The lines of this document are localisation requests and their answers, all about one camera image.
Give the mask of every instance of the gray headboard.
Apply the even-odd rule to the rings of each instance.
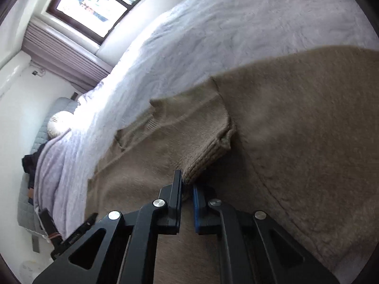
[[[54,102],[48,114],[46,115],[41,128],[38,131],[32,150],[30,151],[31,154],[35,153],[42,144],[48,141],[49,137],[47,134],[47,123],[49,122],[50,118],[54,114],[60,111],[69,111],[73,113],[77,106],[78,106],[77,101],[73,101],[65,97],[58,98]],[[38,217],[36,213],[34,212],[33,205],[31,205],[28,202],[29,200],[28,179],[29,179],[29,175],[24,174],[21,181],[20,194],[18,196],[17,221],[20,226],[26,228],[32,235],[35,235],[35,236],[45,235],[45,232],[41,229],[41,226],[39,224]]]

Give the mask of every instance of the silver bolt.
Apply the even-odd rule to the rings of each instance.
[[[214,198],[214,199],[211,199],[209,203],[214,207],[218,207],[218,206],[221,206],[222,201],[219,200],[218,198]]]
[[[266,213],[264,211],[261,211],[261,210],[258,210],[255,212],[254,216],[258,219],[258,220],[264,220],[266,219]]]
[[[157,199],[157,200],[155,200],[155,201],[153,202],[153,205],[154,205],[155,207],[162,207],[162,206],[164,206],[164,204],[166,204],[166,202],[165,202],[164,200],[161,200],[160,198]]]
[[[111,220],[117,220],[120,216],[121,216],[121,214],[115,210],[108,213],[108,218]]]

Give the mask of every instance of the brown fuzzy blanket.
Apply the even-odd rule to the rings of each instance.
[[[379,237],[378,82],[379,52],[331,46],[153,100],[99,162],[86,214],[138,210],[180,168],[188,186],[265,210],[351,282]],[[155,283],[219,283],[215,240],[195,234],[191,209],[187,200],[178,236],[159,238]]]

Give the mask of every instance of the lavender blanket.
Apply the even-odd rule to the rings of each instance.
[[[48,208],[66,238],[84,220],[95,165],[149,99],[255,60],[332,44],[379,50],[355,0],[185,0],[157,18],[79,99],[75,127],[48,142],[39,158],[35,208]]]

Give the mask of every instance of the brown wooden window frame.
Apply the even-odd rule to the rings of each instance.
[[[117,26],[117,24],[127,15],[127,13],[135,5],[137,5],[138,2],[140,2],[141,0],[136,0],[132,5],[126,3],[124,0],[116,0],[116,1],[119,2],[121,5],[123,5],[124,7],[126,7],[126,11],[115,22],[113,27],[108,31],[107,35],[105,35],[104,37],[101,37],[100,35],[98,35],[94,31],[92,31],[90,28],[86,27],[85,25],[81,24],[77,20],[71,18],[70,16],[68,16],[65,13],[58,10],[57,8],[58,8],[58,5],[61,2],[61,0],[51,0],[46,12],[49,13],[50,15],[60,19],[64,23],[68,24],[69,26],[71,26],[75,30],[79,31],[80,33],[82,33],[83,35],[88,37],[89,39],[93,40],[95,43],[101,45],[104,42],[104,40],[108,37],[108,35],[113,31],[115,26]]]

